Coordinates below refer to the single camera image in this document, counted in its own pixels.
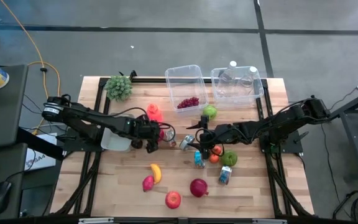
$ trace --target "green apple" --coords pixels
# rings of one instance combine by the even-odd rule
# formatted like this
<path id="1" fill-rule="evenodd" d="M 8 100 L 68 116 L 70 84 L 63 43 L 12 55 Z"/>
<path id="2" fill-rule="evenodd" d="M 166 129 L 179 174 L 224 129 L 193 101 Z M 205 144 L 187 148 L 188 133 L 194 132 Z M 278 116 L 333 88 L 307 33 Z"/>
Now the green apple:
<path id="1" fill-rule="evenodd" d="M 203 115 L 208 115 L 210 120 L 213 120 L 216 117 L 217 113 L 217 109 L 212 105 L 206 106 L 203 110 Z"/>
<path id="2" fill-rule="evenodd" d="M 221 161 L 225 166 L 234 166 L 237 162 L 237 154 L 232 151 L 226 151 L 221 157 Z"/>

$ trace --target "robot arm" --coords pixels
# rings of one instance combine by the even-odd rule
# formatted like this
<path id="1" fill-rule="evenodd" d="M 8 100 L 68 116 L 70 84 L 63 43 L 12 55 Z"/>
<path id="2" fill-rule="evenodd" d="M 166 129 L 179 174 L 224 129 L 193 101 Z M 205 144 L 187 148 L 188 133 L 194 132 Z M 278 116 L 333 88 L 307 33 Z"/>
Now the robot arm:
<path id="1" fill-rule="evenodd" d="M 100 142 L 101 132 L 99 129 L 100 126 L 104 126 L 120 137 L 131 140 L 147 140 L 146 150 L 148 153 L 158 149 L 160 125 L 158 122 L 149 121 L 147 116 L 128 118 L 119 116 L 121 113 L 102 114 L 79 103 L 70 102 L 68 95 L 49 97 L 44 105 L 45 108 L 42 112 L 44 119 L 65 123 L 90 141 Z"/>
<path id="2" fill-rule="evenodd" d="M 246 121 L 233 124 L 217 125 L 215 130 L 208 130 L 208 117 L 202 116 L 198 125 L 188 129 L 201 128 L 199 143 L 189 143 L 200 150 L 203 159 L 209 157 L 210 150 L 217 144 L 251 144 L 263 133 L 268 133 L 270 144 L 278 145 L 286 140 L 288 135 L 306 124 L 321 124 L 328 122 L 329 110 L 322 100 L 310 98 L 294 103 L 275 116 L 261 121 Z"/>

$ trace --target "computer mouse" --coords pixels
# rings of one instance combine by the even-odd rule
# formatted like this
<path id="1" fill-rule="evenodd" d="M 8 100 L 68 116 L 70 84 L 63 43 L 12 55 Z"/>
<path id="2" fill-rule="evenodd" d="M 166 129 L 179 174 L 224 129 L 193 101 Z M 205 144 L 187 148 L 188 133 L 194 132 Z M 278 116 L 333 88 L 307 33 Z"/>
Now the computer mouse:
<path id="1" fill-rule="evenodd" d="M 5 211 L 9 204 L 9 192 L 11 191 L 12 183 L 9 181 L 0 182 L 0 213 Z"/>

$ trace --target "artificial plant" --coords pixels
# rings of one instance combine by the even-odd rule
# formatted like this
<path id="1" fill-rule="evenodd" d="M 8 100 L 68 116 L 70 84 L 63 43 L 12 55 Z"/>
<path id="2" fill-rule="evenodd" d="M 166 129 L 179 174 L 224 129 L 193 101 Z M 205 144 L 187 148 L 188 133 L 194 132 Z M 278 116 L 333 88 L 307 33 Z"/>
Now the artificial plant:
<path id="1" fill-rule="evenodd" d="M 121 72 L 120 74 L 121 76 L 112 76 L 104 86 L 110 100 L 124 101 L 132 94 L 131 80 Z"/>

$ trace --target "wooden tabletop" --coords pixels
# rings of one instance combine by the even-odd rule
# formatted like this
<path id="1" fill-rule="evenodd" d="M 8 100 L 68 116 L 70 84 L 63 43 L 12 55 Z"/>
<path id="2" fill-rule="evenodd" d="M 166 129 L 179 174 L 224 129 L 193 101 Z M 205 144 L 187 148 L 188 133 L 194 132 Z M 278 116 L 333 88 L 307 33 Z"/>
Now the wooden tabletop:
<path id="1" fill-rule="evenodd" d="M 93 108 L 100 77 L 84 77 L 78 102 Z M 273 112 L 288 104 L 284 81 L 281 78 L 267 79 Z M 209 102 L 213 104 L 211 85 L 206 84 Z M 103 93 L 103 110 L 106 93 Z M 226 145 L 225 150 L 233 150 L 238 162 L 233 167 L 228 185 L 218 183 L 221 165 L 206 163 L 205 169 L 196 169 L 194 151 L 183 152 L 178 147 L 187 134 L 195 130 L 186 127 L 196 124 L 200 116 L 182 118 L 173 111 L 165 83 L 134 83 L 133 94 L 123 103 L 111 102 L 110 112 L 118 112 L 134 106 L 147 107 L 158 104 L 163 111 L 164 122 L 173 125 L 177 132 L 177 147 L 170 149 L 165 143 L 159 150 L 148 154 L 145 149 L 131 152 L 102 153 L 98 181 L 94 195 L 92 216 L 110 217 L 216 217 L 216 218 L 268 218 L 273 217 L 272 198 L 267 177 L 266 162 L 260 152 L 259 141 L 250 145 Z M 135 116 L 141 111 L 131 111 Z M 238 121 L 258 120 L 256 103 L 248 107 L 218 110 L 218 116 L 210 121 L 209 129 L 217 124 Z M 51 212 L 57 211 L 76 189 L 83 163 L 84 153 L 74 152 L 63 161 Z M 150 192 L 143 192 L 142 181 L 152 175 L 150 164 L 156 163 L 162 169 L 162 180 Z M 291 154 L 283 155 L 283 164 L 288 188 L 298 201 L 313 213 L 305 172 L 300 159 Z M 190 193 L 190 182 L 202 178 L 208 183 L 209 195 L 196 198 Z M 167 192 L 175 190 L 182 196 L 177 209 L 165 205 Z M 88 188 L 85 189 L 85 206 Z M 281 190 L 278 190 L 280 208 L 284 212 Z"/>

